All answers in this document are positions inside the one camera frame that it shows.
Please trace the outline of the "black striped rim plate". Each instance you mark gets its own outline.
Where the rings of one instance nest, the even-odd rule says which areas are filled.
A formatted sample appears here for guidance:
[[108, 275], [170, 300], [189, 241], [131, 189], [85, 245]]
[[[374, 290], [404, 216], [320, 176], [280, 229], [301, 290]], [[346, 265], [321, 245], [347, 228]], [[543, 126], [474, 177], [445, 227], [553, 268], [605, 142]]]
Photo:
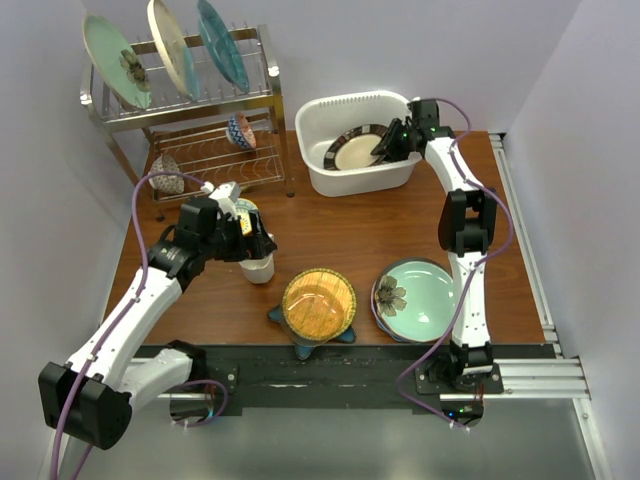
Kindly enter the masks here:
[[346, 171], [377, 166], [385, 162], [371, 155], [387, 127], [365, 124], [355, 127], [338, 137], [323, 157], [323, 167], [330, 171]]

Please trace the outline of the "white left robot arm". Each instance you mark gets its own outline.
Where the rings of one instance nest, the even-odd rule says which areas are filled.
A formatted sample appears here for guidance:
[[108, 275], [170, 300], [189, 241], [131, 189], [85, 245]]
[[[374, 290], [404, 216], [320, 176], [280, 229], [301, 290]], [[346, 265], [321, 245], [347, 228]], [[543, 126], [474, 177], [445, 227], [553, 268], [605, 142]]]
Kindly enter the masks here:
[[174, 340], [137, 370], [128, 365], [164, 312], [209, 260], [262, 260], [276, 251], [256, 209], [224, 212], [219, 200], [184, 203], [146, 254], [127, 294], [92, 338], [64, 364], [47, 363], [38, 376], [46, 424], [101, 450], [124, 435], [134, 412], [174, 387], [200, 390], [209, 380], [206, 354]]

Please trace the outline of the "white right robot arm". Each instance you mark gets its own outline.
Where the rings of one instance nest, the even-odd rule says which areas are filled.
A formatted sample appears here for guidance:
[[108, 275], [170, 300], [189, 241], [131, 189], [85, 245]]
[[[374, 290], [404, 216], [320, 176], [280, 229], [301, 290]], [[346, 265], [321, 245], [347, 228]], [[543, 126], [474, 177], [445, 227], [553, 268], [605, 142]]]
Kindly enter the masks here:
[[459, 393], [469, 392], [481, 378], [491, 375], [493, 347], [486, 319], [485, 273], [488, 261], [505, 248], [492, 252], [497, 210], [502, 209], [508, 226], [513, 220], [495, 190], [484, 186], [464, 160], [459, 142], [471, 130], [457, 135], [440, 122], [440, 98], [416, 98], [407, 104], [409, 115], [394, 119], [376, 147], [397, 162], [413, 154], [425, 159], [446, 194], [438, 225], [438, 241], [447, 253], [458, 296], [453, 318], [443, 337], [448, 351], [438, 354], [432, 347], [420, 363], [446, 380]]

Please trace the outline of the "white plastic bin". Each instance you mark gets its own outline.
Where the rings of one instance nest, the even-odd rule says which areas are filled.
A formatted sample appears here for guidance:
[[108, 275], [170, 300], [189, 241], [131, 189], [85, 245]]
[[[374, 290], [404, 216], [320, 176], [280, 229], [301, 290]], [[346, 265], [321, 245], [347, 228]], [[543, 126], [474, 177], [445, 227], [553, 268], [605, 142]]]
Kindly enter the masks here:
[[400, 94], [377, 90], [320, 98], [300, 107], [295, 131], [314, 190], [340, 197], [404, 185], [416, 162], [389, 162], [372, 150], [393, 119], [409, 114], [407, 103]]

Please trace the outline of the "yellow blue patterned saucer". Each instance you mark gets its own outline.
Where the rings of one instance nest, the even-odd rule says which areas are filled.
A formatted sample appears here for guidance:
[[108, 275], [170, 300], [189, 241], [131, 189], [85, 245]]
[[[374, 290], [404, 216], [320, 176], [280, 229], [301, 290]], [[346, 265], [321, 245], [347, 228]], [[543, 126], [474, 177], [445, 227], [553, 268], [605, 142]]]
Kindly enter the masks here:
[[252, 233], [252, 225], [250, 220], [250, 213], [258, 211], [257, 205], [251, 200], [245, 198], [238, 198], [235, 202], [235, 210], [240, 220], [241, 230], [244, 236]]

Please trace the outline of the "white ceramic mug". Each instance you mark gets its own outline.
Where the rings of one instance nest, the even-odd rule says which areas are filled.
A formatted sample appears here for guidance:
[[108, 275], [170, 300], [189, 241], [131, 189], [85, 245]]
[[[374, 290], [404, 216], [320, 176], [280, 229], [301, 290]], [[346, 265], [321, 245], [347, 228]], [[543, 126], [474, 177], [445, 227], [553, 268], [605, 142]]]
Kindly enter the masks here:
[[262, 259], [244, 260], [239, 265], [244, 277], [252, 284], [266, 284], [274, 276], [273, 254], [269, 254]]

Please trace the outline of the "orange woven pattern plate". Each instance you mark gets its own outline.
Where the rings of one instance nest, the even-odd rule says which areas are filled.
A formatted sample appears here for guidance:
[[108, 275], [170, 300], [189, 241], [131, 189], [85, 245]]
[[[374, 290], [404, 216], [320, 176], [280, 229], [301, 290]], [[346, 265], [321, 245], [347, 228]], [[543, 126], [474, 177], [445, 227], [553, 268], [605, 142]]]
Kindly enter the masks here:
[[296, 275], [285, 288], [284, 323], [303, 341], [325, 343], [345, 333], [357, 310], [352, 284], [340, 273], [314, 268]]

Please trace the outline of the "blue white patterned bowl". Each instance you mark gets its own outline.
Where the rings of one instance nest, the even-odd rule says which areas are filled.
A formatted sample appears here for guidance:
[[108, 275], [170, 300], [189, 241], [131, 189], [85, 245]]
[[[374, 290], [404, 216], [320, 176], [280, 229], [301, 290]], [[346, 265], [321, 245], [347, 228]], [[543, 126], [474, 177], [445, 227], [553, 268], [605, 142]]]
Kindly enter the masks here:
[[244, 150], [254, 150], [257, 145], [250, 122], [243, 113], [236, 113], [229, 118], [226, 137], [231, 144]]

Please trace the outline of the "stainless steel dish rack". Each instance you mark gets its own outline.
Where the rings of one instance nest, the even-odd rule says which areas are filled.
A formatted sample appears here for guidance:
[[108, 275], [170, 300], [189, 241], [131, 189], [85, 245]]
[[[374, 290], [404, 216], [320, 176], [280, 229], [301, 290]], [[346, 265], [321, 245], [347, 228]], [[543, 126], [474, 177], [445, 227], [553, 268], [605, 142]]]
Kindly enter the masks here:
[[[80, 102], [131, 183], [137, 183], [161, 155], [170, 155], [180, 171], [214, 184], [235, 181], [248, 190], [278, 183], [295, 194], [287, 139], [281, 74], [266, 25], [232, 30], [232, 38], [250, 79], [248, 93], [226, 82], [207, 55], [199, 35], [185, 40], [200, 76], [201, 96], [189, 100], [169, 79], [152, 40], [134, 44], [152, 80], [146, 110], [127, 109], [84, 58]], [[254, 150], [231, 144], [227, 122], [243, 113], [256, 138]]]

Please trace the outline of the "dark blue star plate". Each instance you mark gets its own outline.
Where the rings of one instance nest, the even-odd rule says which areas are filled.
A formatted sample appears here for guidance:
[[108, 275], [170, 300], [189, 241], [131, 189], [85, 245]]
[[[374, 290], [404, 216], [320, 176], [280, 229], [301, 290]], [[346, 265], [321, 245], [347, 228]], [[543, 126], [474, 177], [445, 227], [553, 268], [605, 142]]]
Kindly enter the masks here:
[[316, 347], [324, 345], [328, 342], [354, 344], [357, 339], [356, 332], [352, 326], [349, 326], [344, 332], [330, 337], [328, 340], [305, 339], [302, 336], [296, 334], [287, 324], [281, 305], [277, 305], [276, 307], [270, 309], [267, 313], [267, 318], [271, 322], [278, 324], [282, 328], [282, 330], [289, 336], [294, 344], [295, 354], [299, 360], [308, 359]]

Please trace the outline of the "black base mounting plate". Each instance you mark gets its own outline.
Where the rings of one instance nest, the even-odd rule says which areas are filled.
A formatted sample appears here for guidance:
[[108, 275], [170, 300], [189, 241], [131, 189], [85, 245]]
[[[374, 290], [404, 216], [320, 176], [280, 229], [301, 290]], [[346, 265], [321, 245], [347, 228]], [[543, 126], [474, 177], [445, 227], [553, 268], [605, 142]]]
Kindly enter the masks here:
[[306, 360], [291, 345], [209, 345], [209, 378], [218, 386], [169, 391], [173, 420], [203, 420], [210, 409], [239, 416], [250, 408], [405, 409], [420, 402], [454, 419], [478, 418], [483, 401], [504, 391], [499, 368], [452, 378], [448, 350], [417, 365], [425, 347], [338, 345], [316, 348]]

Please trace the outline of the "teal plate on rack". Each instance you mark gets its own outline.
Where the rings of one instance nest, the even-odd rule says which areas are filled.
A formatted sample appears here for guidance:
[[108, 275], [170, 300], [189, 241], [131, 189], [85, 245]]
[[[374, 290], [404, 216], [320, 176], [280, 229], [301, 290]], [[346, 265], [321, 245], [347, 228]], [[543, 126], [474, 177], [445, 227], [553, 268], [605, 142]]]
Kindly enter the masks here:
[[205, 0], [197, 2], [199, 32], [211, 60], [225, 80], [242, 93], [250, 90], [242, 56], [216, 9]]

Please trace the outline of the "cream plate on rack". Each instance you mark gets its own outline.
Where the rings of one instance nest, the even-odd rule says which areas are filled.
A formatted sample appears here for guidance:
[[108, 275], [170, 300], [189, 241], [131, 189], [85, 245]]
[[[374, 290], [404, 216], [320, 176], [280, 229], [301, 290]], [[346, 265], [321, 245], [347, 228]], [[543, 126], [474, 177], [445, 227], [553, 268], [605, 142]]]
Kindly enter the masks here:
[[163, 1], [150, 0], [147, 19], [157, 52], [179, 91], [189, 100], [200, 98], [200, 82], [191, 50], [177, 19]]

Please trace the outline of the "mint flower plate on rack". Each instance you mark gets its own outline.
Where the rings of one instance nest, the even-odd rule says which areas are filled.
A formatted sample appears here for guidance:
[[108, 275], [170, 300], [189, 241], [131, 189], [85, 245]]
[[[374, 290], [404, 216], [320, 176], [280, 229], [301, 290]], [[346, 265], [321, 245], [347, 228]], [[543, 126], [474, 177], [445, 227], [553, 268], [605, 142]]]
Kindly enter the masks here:
[[82, 29], [87, 53], [107, 86], [127, 109], [147, 109], [149, 76], [123, 34], [100, 15], [87, 15]]

